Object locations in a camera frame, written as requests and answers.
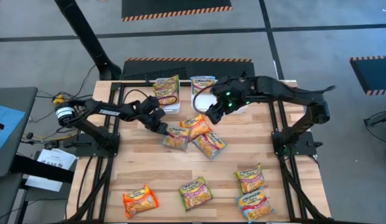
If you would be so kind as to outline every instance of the white paper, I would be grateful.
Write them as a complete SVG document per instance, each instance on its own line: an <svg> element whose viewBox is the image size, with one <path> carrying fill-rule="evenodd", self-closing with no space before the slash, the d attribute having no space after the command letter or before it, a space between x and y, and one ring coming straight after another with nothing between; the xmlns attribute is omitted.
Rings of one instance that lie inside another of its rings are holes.
<svg viewBox="0 0 386 224"><path fill-rule="evenodd" d="M43 149L38 157L39 162L46 163L48 165L57 166L63 169L69 170L75 160L75 156L60 149L47 150ZM49 180L46 178L29 176L26 185L30 187L38 187L40 189L46 189L59 192L62 187L61 182Z"/></svg>

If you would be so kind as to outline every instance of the wooden tabletop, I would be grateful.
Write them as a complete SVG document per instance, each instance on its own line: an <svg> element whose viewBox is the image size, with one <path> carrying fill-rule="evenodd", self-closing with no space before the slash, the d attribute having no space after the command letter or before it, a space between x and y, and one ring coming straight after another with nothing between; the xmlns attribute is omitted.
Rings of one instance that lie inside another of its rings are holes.
<svg viewBox="0 0 386 224"><path fill-rule="evenodd" d="M295 81L287 82L296 86ZM111 82L97 82L93 98L108 101ZM125 93L133 87L126 88ZM148 95L153 94L151 87L138 87ZM144 100L139 92L131 92L126 101ZM279 127L282 127L278 107L275 104ZM285 103L289 126L302 117L304 110L300 105ZM181 110L175 115L166 115L162 121L178 126L180 121L197 116L191 108L191 89L181 87ZM104 116L93 115L89 120L103 125ZM245 222L246 219L237 208L236 196L240 195L236 170L251 169L258 163L263 165L263 175L268 187L266 197L275 213L258 219L265 221L289 220L285 193L281 180L278 160L273 153L270 133L272 123L268 104L250 104L243 114L224 116L221 122L213 125L207 121L214 133L228 145L212 161L203 155L192 143L186 152L164 147L160 144L161 135L152 133L143 124L120 122L121 144L113 163L109 189L106 222ZM330 216L326 195L318 165L308 156L296 156L301 185L312 203L325 216ZM79 159L67 204L67 214L71 217L76 211L77 195L81 178L88 158ZM88 168L82 187L81 203L92 188L96 158ZM178 188L198 177L203 177L214 195L214 199L185 212ZM159 208L139 213L127 219L122 202L122 194L131 192L148 184L156 194ZM299 207L296 194L291 189L296 216ZM95 204L94 218L98 217L101 192Z"/></svg>

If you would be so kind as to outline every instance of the gray floor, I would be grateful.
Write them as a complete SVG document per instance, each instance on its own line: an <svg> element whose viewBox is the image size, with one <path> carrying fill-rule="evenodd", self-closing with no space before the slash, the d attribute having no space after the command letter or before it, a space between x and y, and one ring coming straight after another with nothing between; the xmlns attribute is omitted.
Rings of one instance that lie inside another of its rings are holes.
<svg viewBox="0 0 386 224"><path fill-rule="evenodd" d="M137 22L121 22L120 0L77 2L97 34L265 26L257 0L232 0L231 12ZM266 6L273 27L386 23L386 0L266 0ZM72 34L53 1L0 2L0 37ZM326 93L331 121L312 129L315 139L324 142L319 148L319 162L332 216L337 220L386 223L386 143L373 138L362 122L386 110L386 96L366 96L348 62L349 57L385 55L386 29L278 32L274 36L286 79L313 90L337 86ZM121 67L126 57L252 58L257 75L276 77L264 32L100 42ZM0 87L36 86L49 93L75 93L92 64L78 40L0 42ZM84 94L93 91L97 79L98 72L93 70ZM32 117L40 118L53 108L49 100L37 99ZM47 135L56 127L55 116L50 116L28 124L26 131ZM385 126L373 131L386 138ZM40 149L21 145L19 152L29 156ZM63 219L64 203L37 202L28 208L24 223L57 222Z"/></svg>

